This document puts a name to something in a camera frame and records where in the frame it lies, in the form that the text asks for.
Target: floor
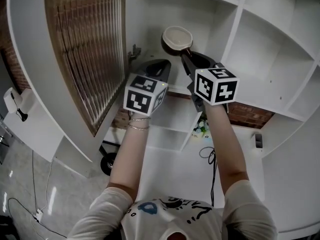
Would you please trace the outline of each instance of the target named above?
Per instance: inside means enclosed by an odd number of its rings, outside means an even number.
[[[50,163],[34,154],[34,184],[37,208],[46,204],[46,184]],[[109,177],[97,165],[91,170],[90,178],[84,178],[53,162],[48,182],[48,206],[43,210],[41,223],[64,236],[86,213],[90,204],[105,189]],[[9,198],[18,199],[29,211],[35,212],[35,197],[32,175],[32,150],[15,140],[0,165],[0,215],[9,215]],[[27,213],[15,200],[9,201],[10,211],[22,240],[41,240],[36,235]],[[32,221],[39,235],[44,239],[64,239],[49,232]]]

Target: white cabinet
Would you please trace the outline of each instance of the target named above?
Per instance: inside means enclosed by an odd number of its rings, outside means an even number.
[[[137,64],[168,59],[170,91],[190,94],[181,59],[161,48],[162,32],[174,25],[193,34],[193,51],[222,62],[240,78],[236,101],[279,114],[265,129],[266,138],[279,122],[286,130],[279,141],[269,141],[269,151],[319,106],[320,0],[127,0],[127,50],[133,44],[142,48]],[[153,123],[168,131],[191,130],[181,121]]]

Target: bracelet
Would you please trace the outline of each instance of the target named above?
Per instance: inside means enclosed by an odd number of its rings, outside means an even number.
[[[146,117],[146,118],[137,118],[137,119],[130,119],[129,120],[129,123],[132,123],[132,122],[138,122],[138,121],[146,121],[146,120],[150,120],[151,119],[151,117]]]
[[[146,127],[146,128],[140,128],[140,127],[135,127],[135,126],[133,126],[133,125],[131,125],[131,124],[128,124],[128,127],[133,128],[133,129],[136,129],[136,130],[139,130],[139,131],[146,131],[146,130],[149,129],[149,126]]]

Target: black wheel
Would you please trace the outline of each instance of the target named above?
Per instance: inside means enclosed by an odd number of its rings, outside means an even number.
[[[117,153],[108,153],[101,159],[100,166],[104,174],[110,176]]]

